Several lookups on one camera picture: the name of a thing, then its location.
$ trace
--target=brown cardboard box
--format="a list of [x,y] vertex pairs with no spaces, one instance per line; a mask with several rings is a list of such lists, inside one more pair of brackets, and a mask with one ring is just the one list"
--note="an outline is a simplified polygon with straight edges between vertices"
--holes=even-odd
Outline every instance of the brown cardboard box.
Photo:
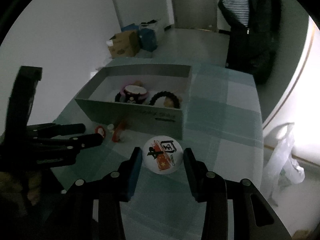
[[107,45],[112,58],[134,57],[140,50],[136,30],[117,33]]

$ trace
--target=green plaid tablecloth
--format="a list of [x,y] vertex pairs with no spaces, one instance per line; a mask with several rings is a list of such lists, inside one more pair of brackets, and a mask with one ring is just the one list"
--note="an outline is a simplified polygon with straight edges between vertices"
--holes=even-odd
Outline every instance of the green plaid tablecloth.
[[[224,179],[250,179],[260,187],[263,166],[262,119],[257,90],[249,74],[189,60],[118,58],[107,66],[130,64],[183,64],[192,66],[192,82],[183,149],[191,147],[203,161]],[[84,123],[93,133],[98,123],[90,121],[75,100],[55,121],[58,124]],[[101,179],[117,170],[135,146],[143,147],[155,136],[125,131],[125,141],[113,143],[106,138],[99,147],[81,151],[72,166],[52,171],[68,189],[77,179]],[[184,166],[168,175],[159,175],[142,164],[135,195],[121,203],[126,238],[200,239],[205,203],[191,195]]]

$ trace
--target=white round object in box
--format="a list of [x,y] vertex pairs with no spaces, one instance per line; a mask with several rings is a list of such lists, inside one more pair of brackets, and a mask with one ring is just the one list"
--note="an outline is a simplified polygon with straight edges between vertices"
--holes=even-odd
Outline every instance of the white round object in box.
[[146,142],[142,158],[147,168],[158,174],[176,171],[183,161],[180,144],[168,136],[156,136]]

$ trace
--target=cardboard box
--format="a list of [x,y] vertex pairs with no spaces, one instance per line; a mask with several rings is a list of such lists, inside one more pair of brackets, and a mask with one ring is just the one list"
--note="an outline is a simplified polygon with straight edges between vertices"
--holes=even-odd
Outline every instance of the cardboard box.
[[137,31],[126,31],[115,34],[107,46],[112,58],[134,57],[140,50]]
[[[166,108],[165,98],[154,106],[115,102],[127,84],[141,81],[149,92],[146,102],[157,92],[170,91],[182,98],[180,109]],[[191,66],[139,64],[102,68],[77,94],[75,100],[91,121],[117,124],[127,120],[128,129],[182,139],[186,105],[189,101]]]

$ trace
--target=striped lining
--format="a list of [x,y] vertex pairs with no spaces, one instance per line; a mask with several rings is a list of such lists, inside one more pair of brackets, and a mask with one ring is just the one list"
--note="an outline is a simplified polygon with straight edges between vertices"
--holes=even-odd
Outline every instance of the striped lining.
[[248,27],[249,24],[249,0],[223,0],[224,7],[231,11],[235,18]]

